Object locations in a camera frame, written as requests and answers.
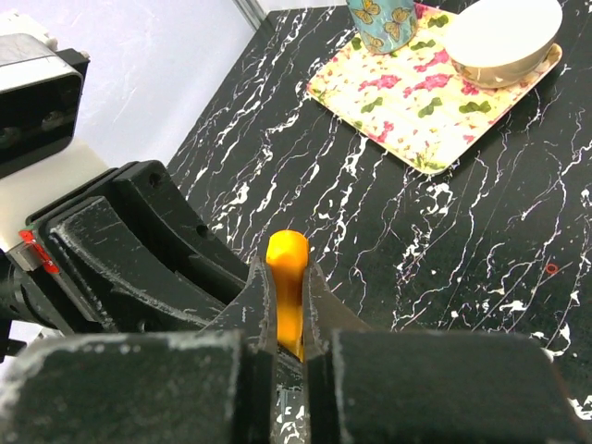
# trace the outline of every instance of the marble tabletop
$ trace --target marble tabletop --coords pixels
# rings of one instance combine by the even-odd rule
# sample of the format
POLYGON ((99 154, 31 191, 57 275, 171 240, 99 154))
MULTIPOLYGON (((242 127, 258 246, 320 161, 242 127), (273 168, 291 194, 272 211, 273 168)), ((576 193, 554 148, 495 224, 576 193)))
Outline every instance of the marble tabletop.
POLYGON ((245 260, 277 230, 303 232, 331 289, 374 327, 537 338, 592 420, 592 6, 562 6, 560 64, 443 175, 306 96, 354 34, 345 6, 270 13, 170 172, 245 260))

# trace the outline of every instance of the bowl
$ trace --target bowl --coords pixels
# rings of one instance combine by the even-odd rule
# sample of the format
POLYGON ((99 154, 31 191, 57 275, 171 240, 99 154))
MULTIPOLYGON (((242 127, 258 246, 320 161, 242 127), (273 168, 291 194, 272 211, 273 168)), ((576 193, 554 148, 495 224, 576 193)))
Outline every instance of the bowl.
POLYGON ((444 45, 456 71, 469 82, 502 88, 545 59, 562 19, 557 0, 480 0, 450 24, 444 45))

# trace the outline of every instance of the yellow marker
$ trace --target yellow marker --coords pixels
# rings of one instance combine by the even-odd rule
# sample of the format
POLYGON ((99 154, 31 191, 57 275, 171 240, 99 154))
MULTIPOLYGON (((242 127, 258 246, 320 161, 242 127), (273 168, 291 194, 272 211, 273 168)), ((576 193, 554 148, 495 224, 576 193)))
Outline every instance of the yellow marker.
POLYGON ((302 360, 302 279, 308 240, 296 231, 278 231, 269 240, 266 261, 276 283, 277 342, 302 360))

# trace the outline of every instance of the floral placemat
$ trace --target floral placemat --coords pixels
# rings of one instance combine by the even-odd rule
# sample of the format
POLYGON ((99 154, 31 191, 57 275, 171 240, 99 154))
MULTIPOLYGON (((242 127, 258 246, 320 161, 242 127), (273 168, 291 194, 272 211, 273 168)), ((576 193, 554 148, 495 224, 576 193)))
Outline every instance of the floral placemat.
POLYGON ((356 35, 310 80, 315 100, 425 174, 450 167, 560 61, 547 59, 520 83, 479 89, 459 76, 440 43, 455 14, 417 5, 419 29, 389 55, 356 35))

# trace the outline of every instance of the cup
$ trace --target cup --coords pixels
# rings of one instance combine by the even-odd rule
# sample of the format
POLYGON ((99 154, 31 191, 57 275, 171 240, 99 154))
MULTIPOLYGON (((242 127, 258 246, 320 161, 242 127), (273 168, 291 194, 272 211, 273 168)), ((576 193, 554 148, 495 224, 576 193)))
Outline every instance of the cup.
POLYGON ((365 47, 388 54, 407 44, 417 31, 413 0, 347 0, 365 47))

